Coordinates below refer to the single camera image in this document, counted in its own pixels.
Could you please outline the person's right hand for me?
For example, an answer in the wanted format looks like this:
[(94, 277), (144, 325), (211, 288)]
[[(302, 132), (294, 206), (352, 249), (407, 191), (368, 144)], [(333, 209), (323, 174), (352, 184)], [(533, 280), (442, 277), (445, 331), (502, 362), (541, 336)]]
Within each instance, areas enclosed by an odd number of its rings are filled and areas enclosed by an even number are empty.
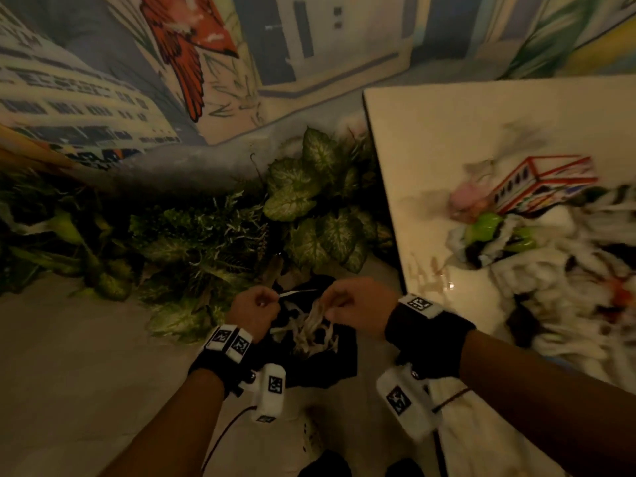
[(354, 328), (365, 335), (385, 340), (385, 330), (402, 295), (370, 277), (337, 280), (348, 282), (349, 302), (324, 313), (334, 324)]

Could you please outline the person's left hand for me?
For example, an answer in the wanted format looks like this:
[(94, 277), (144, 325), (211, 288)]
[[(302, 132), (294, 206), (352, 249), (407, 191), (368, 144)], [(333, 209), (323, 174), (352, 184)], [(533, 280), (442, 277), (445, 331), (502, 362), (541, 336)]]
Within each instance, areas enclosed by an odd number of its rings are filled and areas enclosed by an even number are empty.
[(225, 323), (235, 325), (247, 331), (252, 341), (257, 344), (268, 334), (272, 322), (277, 315), (261, 315), (254, 303), (254, 288), (265, 286), (254, 286), (238, 294), (225, 316)]

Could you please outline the black trash bag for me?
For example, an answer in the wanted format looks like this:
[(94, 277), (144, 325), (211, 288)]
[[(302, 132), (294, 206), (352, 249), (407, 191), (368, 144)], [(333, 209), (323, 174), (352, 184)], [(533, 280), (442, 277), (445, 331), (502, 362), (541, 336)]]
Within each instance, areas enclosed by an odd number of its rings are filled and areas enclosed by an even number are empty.
[[(317, 289), (315, 293), (299, 294), (292, 296), (290, 301), (298, 304), (302, 310), (308, 312), (315, 299), (320, 299), (322, 293), (335, 281), (328, 275), (312, 275), (308, 281), (297, 285), (290, 290)], [(290, 317), (296, 317), (297, 311), (282, 308), (277, 318), (272, 322), (272, 327), (282, 327), (288, 323)], [(338, 335), (338, 353), (324, 352), (308, 359), (302, 359), (293, 353), (292, 334), (288, 333), (281, 344), (276, 343), (270, 331), (259, 343), (258, 362), (275, 363), (286, 370), (286, 388), (308, 387), (327, 389), (340, 380), (352, 378), (357, 375), (358, 369), (358, 345), (355, 330), (347, 326), (336, 325), (335, 333)]]

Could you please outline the person's left forearm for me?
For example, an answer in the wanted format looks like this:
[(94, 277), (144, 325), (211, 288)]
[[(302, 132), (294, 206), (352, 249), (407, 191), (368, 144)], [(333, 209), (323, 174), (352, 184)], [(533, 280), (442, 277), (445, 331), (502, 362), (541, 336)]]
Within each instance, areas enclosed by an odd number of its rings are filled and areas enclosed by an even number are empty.
[(224, 396), (216, 374), (194, 371), (99, 477), (202, 477)]

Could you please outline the person's right forearm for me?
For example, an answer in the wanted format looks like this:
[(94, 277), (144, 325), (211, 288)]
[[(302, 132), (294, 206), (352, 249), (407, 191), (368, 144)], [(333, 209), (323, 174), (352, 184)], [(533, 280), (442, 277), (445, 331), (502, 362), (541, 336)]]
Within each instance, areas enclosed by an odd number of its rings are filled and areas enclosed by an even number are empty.
[(636, 394), (470, 331), (460, 379), (574, 477), (636, 477)]

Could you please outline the crumpled white paper waste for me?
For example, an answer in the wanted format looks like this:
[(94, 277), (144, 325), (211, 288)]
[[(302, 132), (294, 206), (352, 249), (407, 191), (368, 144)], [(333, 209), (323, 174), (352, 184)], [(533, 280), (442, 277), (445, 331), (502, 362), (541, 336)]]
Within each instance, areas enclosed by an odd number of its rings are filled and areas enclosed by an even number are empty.
[(338, 353), (338, 335), (334, 325), (324, 318), (324, 308), (320, 299), (315, 299), (312, 307), (305, 312), (298, 304), (290, 301), (292, 296), (315, 293), (317, 289), (291, 290), (279, 294), (282, 308), (297, 311), (296, 317), (290, 317), (282, 327), (272, 327), (270, 334), (273, 340), (281, 344), (284, 337), (292, 334), (293, 353), (302, 359), (308, 359), (324, 352)]

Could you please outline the green fern foliage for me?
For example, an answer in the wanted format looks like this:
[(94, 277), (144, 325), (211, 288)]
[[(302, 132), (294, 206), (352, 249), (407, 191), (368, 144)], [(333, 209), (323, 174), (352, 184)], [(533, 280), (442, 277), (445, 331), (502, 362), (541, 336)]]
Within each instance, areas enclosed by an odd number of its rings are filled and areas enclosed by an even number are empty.
[(164, 202), (132, 214), (131, 247), (146, 273), (137, 296), (152, 337), (193, 344), (224, 324), (234, 297), (264, 265), (263, 190)]

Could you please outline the variegated broad leaf plant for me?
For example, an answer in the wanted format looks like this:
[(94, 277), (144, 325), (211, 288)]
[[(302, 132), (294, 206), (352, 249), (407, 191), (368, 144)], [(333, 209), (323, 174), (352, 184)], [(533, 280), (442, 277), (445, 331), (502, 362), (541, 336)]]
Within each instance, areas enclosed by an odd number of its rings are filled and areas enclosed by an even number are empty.
[(389, 204), (368, 130), (335, 138), (307, 127), (298, 157), (274, 160), (266, 177), (267, 219), (282, 229), (297, 268), (339, 264), (358, 274), (373, 255), (397, 268)]

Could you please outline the white perforated object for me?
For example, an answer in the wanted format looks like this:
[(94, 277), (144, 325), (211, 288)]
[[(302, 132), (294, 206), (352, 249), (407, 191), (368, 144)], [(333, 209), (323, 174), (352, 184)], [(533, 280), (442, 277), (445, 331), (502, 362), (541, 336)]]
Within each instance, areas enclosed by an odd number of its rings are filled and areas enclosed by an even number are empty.
[(304, 408), (299, 415), (303, 431), (302, 449), (309, 462), (315, 462), (326, 451), (321, 430), (316, 422), (314, 413), (314, 409), (308, 407)]

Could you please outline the pink crumpled wrapper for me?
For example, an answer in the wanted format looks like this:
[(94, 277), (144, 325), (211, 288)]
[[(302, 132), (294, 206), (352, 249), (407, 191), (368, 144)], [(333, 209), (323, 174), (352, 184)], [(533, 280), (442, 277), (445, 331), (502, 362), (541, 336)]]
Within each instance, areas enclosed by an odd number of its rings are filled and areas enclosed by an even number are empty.
[(450, 219), (473, 224), (482, 214), (494, 206), (487, 184), (466, 181), (450, 193), (447, 210)]

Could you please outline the bright green plastic piece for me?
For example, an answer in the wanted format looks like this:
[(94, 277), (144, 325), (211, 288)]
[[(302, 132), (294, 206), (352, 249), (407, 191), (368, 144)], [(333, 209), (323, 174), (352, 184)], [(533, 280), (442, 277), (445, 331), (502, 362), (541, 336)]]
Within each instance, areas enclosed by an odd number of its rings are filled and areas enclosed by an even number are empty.
[(519, 254), (528, 250), (538, 248), (538, 243), (534, 237), (536, 228), (534, 226), (518, 226), (513, 229), (510, 239), (507, 241), (504, 252)]
[(493, 212), (485, 212), (478, 216), (473, 224), (466, 227), (464, 241), (466, 245), (476, 242), (487, 243), (494, 240), (504, 217)]

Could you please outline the person's black shoe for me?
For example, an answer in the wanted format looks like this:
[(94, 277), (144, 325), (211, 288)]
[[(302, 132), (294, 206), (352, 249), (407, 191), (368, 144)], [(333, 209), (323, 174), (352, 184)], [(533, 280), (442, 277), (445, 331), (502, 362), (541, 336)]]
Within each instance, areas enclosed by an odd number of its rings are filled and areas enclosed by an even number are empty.
[(425, 477), (425, 474), (412, 458), (403, 458), (389, 465), (384, 477)]
[(297, 477), (352, 477), (344, 457), (333, 450), (325, 450), (321, 457), (304, 467)]

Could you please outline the dark green leafy plant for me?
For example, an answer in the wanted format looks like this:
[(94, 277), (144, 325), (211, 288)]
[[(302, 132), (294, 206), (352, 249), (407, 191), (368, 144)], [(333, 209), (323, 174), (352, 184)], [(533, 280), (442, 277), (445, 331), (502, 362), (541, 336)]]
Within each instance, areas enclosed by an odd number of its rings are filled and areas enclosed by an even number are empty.
[(76, 180), (0, 170), (0, 296), (50, 272), (81, 279), (80, 294), (126, 300), (139, 265), (129, 221), (117, 200)]

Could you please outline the red and white carton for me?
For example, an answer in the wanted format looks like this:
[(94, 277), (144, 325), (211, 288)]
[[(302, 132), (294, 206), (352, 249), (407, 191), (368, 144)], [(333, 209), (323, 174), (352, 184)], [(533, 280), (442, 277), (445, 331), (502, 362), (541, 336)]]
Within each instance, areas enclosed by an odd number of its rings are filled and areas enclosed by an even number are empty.
[(598, 181), (590, 156), (529, 156), (493, 189), (493, 209), (501, 216), (528, 216), (563, 203)]

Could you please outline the pile of white tissue waste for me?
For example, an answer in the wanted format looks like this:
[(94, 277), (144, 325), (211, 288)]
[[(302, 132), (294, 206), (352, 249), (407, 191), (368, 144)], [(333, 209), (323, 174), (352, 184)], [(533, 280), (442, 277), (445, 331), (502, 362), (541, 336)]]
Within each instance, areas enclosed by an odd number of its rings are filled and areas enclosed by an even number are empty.
[[(461, 224), (447, 247), (486, 270), (514, 344), (636, 394), (636, 181), (502, 217), (494, 240), (466, 245)], [(505, 253), (518, 226), (534, 226), (539, 246)]]

